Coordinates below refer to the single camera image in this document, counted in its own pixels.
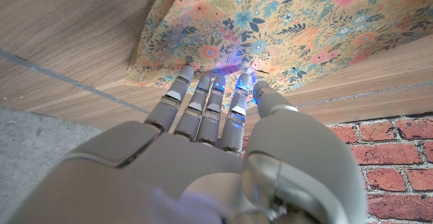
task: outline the wooden surface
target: wooden surface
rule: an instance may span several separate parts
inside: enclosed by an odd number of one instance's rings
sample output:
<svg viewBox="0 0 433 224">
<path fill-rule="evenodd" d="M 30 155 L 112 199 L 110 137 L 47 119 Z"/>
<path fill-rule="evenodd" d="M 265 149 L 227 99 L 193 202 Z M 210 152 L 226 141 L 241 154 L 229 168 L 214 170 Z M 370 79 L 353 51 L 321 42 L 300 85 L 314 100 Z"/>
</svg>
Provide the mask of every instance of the wooden surface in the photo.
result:
<svg viewBox="0 0 433 224">
<path fill-rule="evenodd" d="M 150 111 L 166 89 L 127 87 L 123 78 L 152 1 L 0 0 L 0 49 Z M 430 36 L 333 73 L 286 97 L 323 123 L 433 111 L 433 85 L 421 86 L 433 81 L 432 57 Z M 185 97 L 175 121 L 190 98 Z M 133 107 L 3 58 L 0 106 L 100 128 L 146 118 Z M 256 109 L 247 111 L 246 133 L 258 119 Z"/>
<path fill-rule="evenodd" d="M 94 87 L 122 79 L 153 0 L 0 0 L 0 48 Z"/>
</svg>

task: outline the floral tablecloth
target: floral tablecloth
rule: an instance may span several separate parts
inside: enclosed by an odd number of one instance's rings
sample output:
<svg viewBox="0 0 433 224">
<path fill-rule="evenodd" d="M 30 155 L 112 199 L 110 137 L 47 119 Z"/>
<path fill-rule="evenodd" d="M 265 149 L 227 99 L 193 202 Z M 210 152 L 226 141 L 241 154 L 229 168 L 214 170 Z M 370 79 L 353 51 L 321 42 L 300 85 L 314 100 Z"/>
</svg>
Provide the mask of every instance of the floral tablecloth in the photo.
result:
<svg viewBox="0 0 433 224">
<path fill-rule="evenodd" d="M 225 75 L 227 110 L 243 72 L 286 93 L 422 38 L 432 22 L 433 0 L 155 0 L 125 83 L 169 88 L 189 64 L 189 93 L 203 74 Z"/>
</svg>

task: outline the red brick wall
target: red brick wall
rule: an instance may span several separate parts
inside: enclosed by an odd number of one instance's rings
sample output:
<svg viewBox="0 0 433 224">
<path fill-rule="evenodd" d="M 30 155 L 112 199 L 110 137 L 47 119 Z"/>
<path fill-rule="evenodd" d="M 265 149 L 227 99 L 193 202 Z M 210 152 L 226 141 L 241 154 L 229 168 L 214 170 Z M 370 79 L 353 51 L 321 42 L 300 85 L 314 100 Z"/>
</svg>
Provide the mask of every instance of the red brick wall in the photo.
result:
<svg viewBox="0 0 433 224">
<path fill-rule="evenodd" d="M 369 223 L 433 221 L 432 113 L 328 127 L 347 143 L 364 175 Z"/>
</svg>

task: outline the white robotic arm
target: white robotic arm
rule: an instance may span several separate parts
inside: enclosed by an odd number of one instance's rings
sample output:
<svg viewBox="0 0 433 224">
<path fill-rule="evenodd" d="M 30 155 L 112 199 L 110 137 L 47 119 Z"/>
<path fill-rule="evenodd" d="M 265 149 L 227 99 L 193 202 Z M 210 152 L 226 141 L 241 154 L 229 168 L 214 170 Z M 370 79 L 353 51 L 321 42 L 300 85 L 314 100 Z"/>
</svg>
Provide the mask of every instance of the white robotic arm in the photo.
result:
<svg viewBox="0 0 433 224">
<path fill-rule="evenodd" d="M 167 133 L 192 76 L 184 67 L 144 123 L 118 125 L 71 151 L 9 223 L 365 222 L 350 150 L 264 81 L 254 86 L 262 119 L 244 159 L 248 74 L 238 79 L 220 145 L 222 76 L 212 86 L 201 78 Z"/>
</svg>

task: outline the gray concrete floor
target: gray concrete floor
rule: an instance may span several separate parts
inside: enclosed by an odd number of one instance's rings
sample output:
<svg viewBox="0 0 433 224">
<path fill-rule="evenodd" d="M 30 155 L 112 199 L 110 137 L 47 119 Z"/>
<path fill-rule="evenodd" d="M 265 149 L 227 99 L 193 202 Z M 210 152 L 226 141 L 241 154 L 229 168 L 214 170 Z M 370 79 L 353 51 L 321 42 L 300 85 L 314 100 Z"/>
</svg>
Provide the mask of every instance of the gray concrete floor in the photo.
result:
<svg viewBox="0 0 433 224">
<path fill-rule="evenodd" d="M 0 223 L 62 156 L 100 129 L 0 107 Z"/>
</svg>

